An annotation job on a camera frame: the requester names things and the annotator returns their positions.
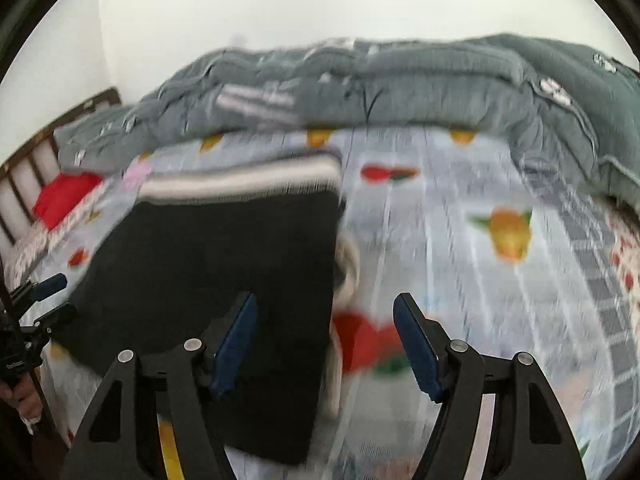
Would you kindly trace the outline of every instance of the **gray comforter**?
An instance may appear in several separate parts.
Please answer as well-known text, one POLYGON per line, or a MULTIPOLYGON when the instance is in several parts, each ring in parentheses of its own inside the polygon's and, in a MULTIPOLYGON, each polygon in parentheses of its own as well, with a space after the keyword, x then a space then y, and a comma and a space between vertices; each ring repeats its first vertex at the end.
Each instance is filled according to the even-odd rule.
POLYGON ((139 103, 55 137, 65 170, 113 173, 141 152, 219 131, 412 123, 506 136, 520 166, 550 166, 574 186, 640 209, 640 79, 589 47, 559 41, 218 50, 139 103))

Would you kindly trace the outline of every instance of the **mattress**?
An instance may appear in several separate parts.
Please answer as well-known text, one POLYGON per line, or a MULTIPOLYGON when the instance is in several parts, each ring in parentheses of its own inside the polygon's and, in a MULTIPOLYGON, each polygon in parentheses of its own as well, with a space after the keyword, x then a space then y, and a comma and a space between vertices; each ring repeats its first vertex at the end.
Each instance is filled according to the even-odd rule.
MULTIPOLYGON (((588 478, 605 478, 640 427, 637 341, 611 259, 616 237, 605 214, 560 174, 526 157, 516 167, 495 137, 422 126, 239 132, 144 153, 40 262, 33 279, 64 272, 69 286, 23 322, 68 296, 147 174, 229 167, 305 145, 342 152, 342 228, 356 240, 361 263, 348 312, 368 334, 344 354, 388 338, 393 298, 410 292, 451 338, 485 354, 532 353, 569 420, 588 478)), ((45 354, 56 423, 71 438, 99 378, 55 344, 45 354)), ((318 417, 305 466, 228 450, 238 478, 410 478, 438 406, 420 393, 401 354, 356 361, 344 369, 338 417, 318 417)), ((483 403, 470 479, 481 477, 490 401, 483 403)))

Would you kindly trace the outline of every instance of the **wooden slat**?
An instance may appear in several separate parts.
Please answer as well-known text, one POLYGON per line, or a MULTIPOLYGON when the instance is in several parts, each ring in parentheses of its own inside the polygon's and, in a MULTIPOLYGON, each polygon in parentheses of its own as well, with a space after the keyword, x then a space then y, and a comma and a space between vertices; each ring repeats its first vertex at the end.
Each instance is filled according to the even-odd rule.
MULTIPOLYGON (((111 106, 121 104, 120 95, 115 88, 109 88, 104 92, 100 92, 99 94, 87 99, 82 102, 75 108, 72 108, 68 112, 62 114, 60 117, 55 119, 53 122, 45 126, 39 132, 37 132, 31 139, 27 140, 20 148, 18 148, 15 153, 10 156, 3 164, 0 166, 0 181, 3 179, 7 179, 11 186, 12 192, 15 195, 20 208, 24 215, 28 218, 28 220, 33 223, 34 218, 31 214, 31 211, 27 208, 23 196, 20 194, 18 187, 15 184, 15 180, 11 175, 11 171, 18 166, 24 159, 26 158, 31 169, 33 170, 33 174, 36 177, 36 180, 40 187, 44 187, 46 184, 45 179, 40 171, 40 168, 37 167, 35 158, 33 156, 34 150, 41 145, 43 142, 48 142, 53 150, 55 156, 58 156, 58 144, 56 143, 56 139, 53 136, 53 132, 56 128, 60 126, 64 126, 65 124, 72 123, 77 118, 87 115, 88 113, 92 113, 95 111, 95 107, 102 103, 108 103, 111 106)), ((7 238, 11 244, 15 244, 16 238, 10 231, 7 226, 4 218, 0 214, 0 228, 6 234, 7 238)))
POLYGON ((38 186, 40 186, 40 188, 43 188, 45 185, 44 177, 42 176, 42 173, 40 173, 40 168, 38 168, 38 165, 36 164, 36 161, 33 158, 33 152, 27 155, 27 160, 29 161, 29 166, 31 167, 31 171, 33 171, 33 174, 35 175, 36 180, 38 181, 38 186))
POLYGON ((29 211, 29 208, 24 203, 24 199, 22 198, 22 195, 20 194, 18 187, 15 185, 15 180, 11 175, 11 173, 7 175, 7 179, 9 180, 9 186, 11 186, 11 190, 14 192, 14 195, 16 200, 18 201, 18 204, 20 204, 20 209, 22 209, 22 212, 28 218, 29 222, 33 224, 33 215, 31 215, 31 211, 29 211))
POLYGON ((9 238, 9 241, 11 242, 11 245, 14 245, 15 244, 15 238, 11 234, 11 230, 9 229, 9 226, 6 224, 6 222, 4 221, 4 218, 2 217, 2 214, 0 214, 0 227, 2 228, 2 231, 4 231, 4 234, 6 235, 6 237, 9 238))
POLYGON ((58 158, 58 143, 56 142, 56 138, 54 136, 49 137, 49 144, 51 145, 53 154, 56 156, 56 158, 58 158))

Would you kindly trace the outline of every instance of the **red pillow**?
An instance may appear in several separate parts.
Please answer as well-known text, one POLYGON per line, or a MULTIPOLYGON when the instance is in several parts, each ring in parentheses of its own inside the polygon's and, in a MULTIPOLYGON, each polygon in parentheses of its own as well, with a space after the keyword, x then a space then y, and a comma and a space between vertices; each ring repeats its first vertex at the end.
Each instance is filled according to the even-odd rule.
POLYGON ((40 191, 33 213, 51 231, 65 219, 82 198, 102 182, 95 173, 60 173, 40 191))

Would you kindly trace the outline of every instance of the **blue gripper pad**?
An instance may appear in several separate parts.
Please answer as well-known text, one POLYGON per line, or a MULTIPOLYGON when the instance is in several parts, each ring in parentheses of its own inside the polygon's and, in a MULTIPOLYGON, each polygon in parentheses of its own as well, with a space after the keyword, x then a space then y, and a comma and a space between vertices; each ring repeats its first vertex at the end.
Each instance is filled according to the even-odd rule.
POLYGON ((438 379, 436 354, 403 296, 401 294, 394 301, 394 324, 396 330, 398 330, 398 335, 409 358, 418 386, 429 395, 433 402, 442 402, 444 392, 438 379))
POLYGON ((254 338, 257 321, 258 305, 255 296, 250 294, 216 355, 213 380, 209 385, 209 390, 214 396, 220 398, 236 385, 240 363, 251 339, 254 338))

